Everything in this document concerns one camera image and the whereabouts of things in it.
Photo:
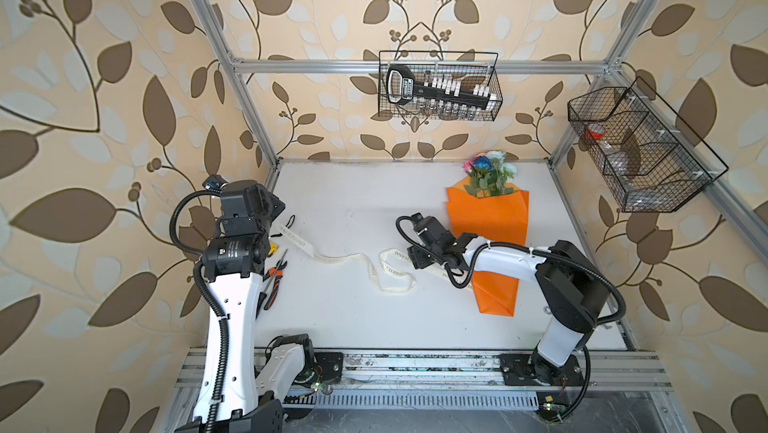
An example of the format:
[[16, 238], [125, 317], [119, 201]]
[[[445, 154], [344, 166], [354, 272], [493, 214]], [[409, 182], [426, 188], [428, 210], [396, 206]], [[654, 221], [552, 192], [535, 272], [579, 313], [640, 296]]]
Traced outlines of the white ribbon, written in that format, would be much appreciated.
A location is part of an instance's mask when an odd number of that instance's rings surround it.
[[374, 258], [365, 253], [327, 256], [286, 225], [273, 226], [272, 233], [280, 233], [283, 240], [302, 254], [303, 260], [298, 271], [305, 279], [312, 278], [319, 283], [355, 277], [367, 283], [368, 289], [392, 297], [408, 295], [419, 284], [415, 267], [401, 249], [385, 249]]

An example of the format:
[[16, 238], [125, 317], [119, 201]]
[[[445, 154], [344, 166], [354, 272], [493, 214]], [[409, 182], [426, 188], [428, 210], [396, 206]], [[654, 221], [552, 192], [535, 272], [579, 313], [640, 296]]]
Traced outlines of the dark pink fake rose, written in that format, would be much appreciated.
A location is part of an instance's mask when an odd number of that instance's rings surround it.
[[478, 191], [478, 179], [474, 169], [473, 162], [466, 161], [463, 165], [463, 169], [467, 175], [467, 180], [464, 188], [468, 194], [472, 196], [476, 196]]

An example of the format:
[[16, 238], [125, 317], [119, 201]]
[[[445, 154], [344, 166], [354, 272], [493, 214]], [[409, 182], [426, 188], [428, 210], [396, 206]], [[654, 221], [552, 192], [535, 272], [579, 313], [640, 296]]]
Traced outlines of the orange wrapping paper sheet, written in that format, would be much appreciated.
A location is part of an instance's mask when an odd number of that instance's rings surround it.
[[[514, 191], [503, 196], [476, 197], [466, 187], [469, 179], [447, 188], [446, 209], [455, 236], [474, 233], [491, 241], [523, 245], [527, 242], [529, 192], [507, 183]], [[513, 317], [519, 280], [491, 271], [475, 271], [471, 280], [482, 314]]]

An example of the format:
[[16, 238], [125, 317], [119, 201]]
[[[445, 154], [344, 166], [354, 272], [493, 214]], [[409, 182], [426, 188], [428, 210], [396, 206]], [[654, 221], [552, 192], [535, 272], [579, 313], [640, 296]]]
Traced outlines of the dark blue fake rose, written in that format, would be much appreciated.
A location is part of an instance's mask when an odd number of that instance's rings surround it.
[[493, 164], [487, 156], [477, 156], [472, 161], [472, 172], [477, 175], [487, 174], [493, 170]]

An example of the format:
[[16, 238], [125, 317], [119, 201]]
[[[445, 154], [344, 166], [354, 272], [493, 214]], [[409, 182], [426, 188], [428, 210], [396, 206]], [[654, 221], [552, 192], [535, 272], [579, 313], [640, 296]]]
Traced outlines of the pale blue fake flower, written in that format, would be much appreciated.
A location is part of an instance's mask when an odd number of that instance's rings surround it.
[[485, 156], [487, 156], [491, 160], [493, 164], [493, 169], [498, 171], [503, 171], [506, 174], [507, 176], [506, 191], [503, 194], [505, 195], [508, 190], [507, 184], [512, 182], [512, 180], [515, 178], [515, 175], [517, 173], [516, 166], [507, 160], [507, 153], [504, 151], [499, 151], [499, 150], [489, 151], [486, 153]]

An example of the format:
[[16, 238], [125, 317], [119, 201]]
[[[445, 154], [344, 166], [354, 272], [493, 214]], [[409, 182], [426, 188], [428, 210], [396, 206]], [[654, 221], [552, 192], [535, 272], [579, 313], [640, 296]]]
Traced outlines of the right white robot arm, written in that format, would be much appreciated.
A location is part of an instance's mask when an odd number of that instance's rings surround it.
[[413, 266], [441, 267], [457, 289], [468, 287], [479, 271], [538, 285], [552, 319], [529, 359], [513, 367], [524, 380], [542, 386], [567, 383], [578, 366], [574, 352], [586, 350], [597, 327], [626, 314], [619, 289], [569, 241], [535, 248], [474, 233], [454, 236], [435, 217], [419, 213], [398, 217], [395, 227], [409, 243]]

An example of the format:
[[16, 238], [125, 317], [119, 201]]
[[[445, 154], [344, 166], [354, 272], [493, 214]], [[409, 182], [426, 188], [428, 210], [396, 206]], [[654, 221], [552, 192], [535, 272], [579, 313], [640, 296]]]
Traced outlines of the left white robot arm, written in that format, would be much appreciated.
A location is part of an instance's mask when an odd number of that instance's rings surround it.
[[[180, 238], [177, 220], [189, 202], [204, 196], [219, 199], [221, 214], [213, 237], [194, 247]], [[305, 334], [280, 338], [266, 364], [255, 366], [253, 330], [268, 286], [277, 283], [265, 266], [270, 230], [284, 208], [256, 181], [229, 182], [212, 174], [173, 211], [171, 241], [195, 257], [192, 280], [210, 309], [204, 376], [183, 432], [280, 432], [291, 386], [315, 372], [313, 345]]]

